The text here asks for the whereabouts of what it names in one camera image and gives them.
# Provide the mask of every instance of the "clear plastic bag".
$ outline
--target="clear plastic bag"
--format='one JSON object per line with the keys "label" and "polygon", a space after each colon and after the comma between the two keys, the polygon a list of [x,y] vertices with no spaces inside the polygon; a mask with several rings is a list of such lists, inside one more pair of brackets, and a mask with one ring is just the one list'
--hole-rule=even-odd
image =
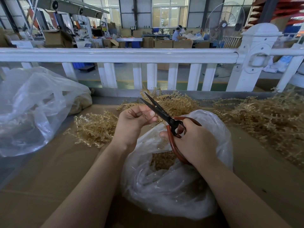
{"label": "clear plastic bag", "polygon": [[[218,158],[232,169],[232,143],[225,124],[209,111],[196,110],[187,116],[197,120],[215,136]],[[159,137],[161,131],[166,131],[163,123],[141,136],[135,150],[127,157],[121,176],[123,196],[154,214],[193,220],[212,215],[217,203],[207,185],[205,190],[197,188],[202,178],[193,166],[184,165],[178,159],[169,170],[156,171],[151,166],[152,153],[172,150],[170,144]]]}
{"label": "clear plastic bag", "polygon": [[92,104],[91,91],[43,67],[11,69],[0,83],[0,155],[46,145],[70,113]]}

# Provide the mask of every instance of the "scissors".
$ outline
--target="scissors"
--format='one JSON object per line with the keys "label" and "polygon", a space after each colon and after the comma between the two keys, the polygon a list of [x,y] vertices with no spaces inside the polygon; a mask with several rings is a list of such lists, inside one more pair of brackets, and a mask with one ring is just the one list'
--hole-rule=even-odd
{"label": "scissors", "polygon": [[[168,132],[168,137],[169,137],[169,142],[171,145],[171,148],[177,158],[188,165],[191,165],[187,159],[181,154],[181,152],[177,149],[176,144],[174,142],[173,136],[177,138],[181,138],[180,134],[184,132],[184,134],[187,132],[186,127],[184,126],[183,122],[181,120],[188,118],[184,116],[179,116],[179,117],[171,117],[150,95],[148,95],[146,92],[145,94],[147,97],[150,99],[151,103],[148,103],[145,99],[140,98],[151,110],[153,110],[158,116],[160,116],[166,123],[167,125],[167,132]],[[190,119],[194,124],[198,126],[202,126],[199,122],[197,122],[193,118],[188,118]]]}

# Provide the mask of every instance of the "person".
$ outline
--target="person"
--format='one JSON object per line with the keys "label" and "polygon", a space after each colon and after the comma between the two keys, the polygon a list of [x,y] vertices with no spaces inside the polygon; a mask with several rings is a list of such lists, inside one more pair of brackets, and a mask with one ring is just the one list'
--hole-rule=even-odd
{"label": "person", "polygon": [[[156,120],[146,105],[123,111],[112,142],[42,228],[103,227],[124,161],[135,149],[141,128]],[[290,227],[216,157],[217,141],[211,132],[189,119],[183,123],[187,133],[174,138],[175,143],[208,183],[230,227]]]}
{"label": "person", "polygon": [[182,31],[183,27],[181,25],[179,25],[176,30],[174,31],[173,35],[172,35],[172,40],[173,41],[179,41],[181,39],[186,39],[186,37],[182,37],[179,35],[179,33]]}

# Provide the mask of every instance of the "forearm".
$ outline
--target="forearm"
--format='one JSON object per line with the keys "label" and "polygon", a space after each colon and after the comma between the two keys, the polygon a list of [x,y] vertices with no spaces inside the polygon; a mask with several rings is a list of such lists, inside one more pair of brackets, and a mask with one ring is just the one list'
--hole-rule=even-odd
{"label": "forearm", "polygon": [[42,227],[103,227],[126,157],[109,144]]}
{"label": "forearm", "polygon": [[231,228],[290,227],[221,161],[198,170]]}

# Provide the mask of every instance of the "scissor blade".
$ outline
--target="scissor blade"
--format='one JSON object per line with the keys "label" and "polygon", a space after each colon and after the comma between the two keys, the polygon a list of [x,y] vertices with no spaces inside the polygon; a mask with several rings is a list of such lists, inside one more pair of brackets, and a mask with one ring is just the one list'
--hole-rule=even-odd
{"label": "scissor blade", "polygon": [[167,114],[167,112],[150,96],[150,95],[148,95],[146,92],[145,92],[145,94],[147,95],[147,97],[150,99],[150,101],[152,102],[152,104],[156,107],[156,108],[158,108],[160,111],[162,111],[162,113],[164,114],[164,115],[166,115],[166,116],[169,116],[168,114]]}
{"label": "scissor blade", "polygon": [[167,123],[170,122],[170,118],[166,115],[164,115],[164,113],[162,111],[160,111],[158,108],[156,108],[155,106],[151,105],[150,103],[148,103],[145,99],[140,98],[151,110],[153,110],[158,116],[160,116],[162,119],[164,119]]}

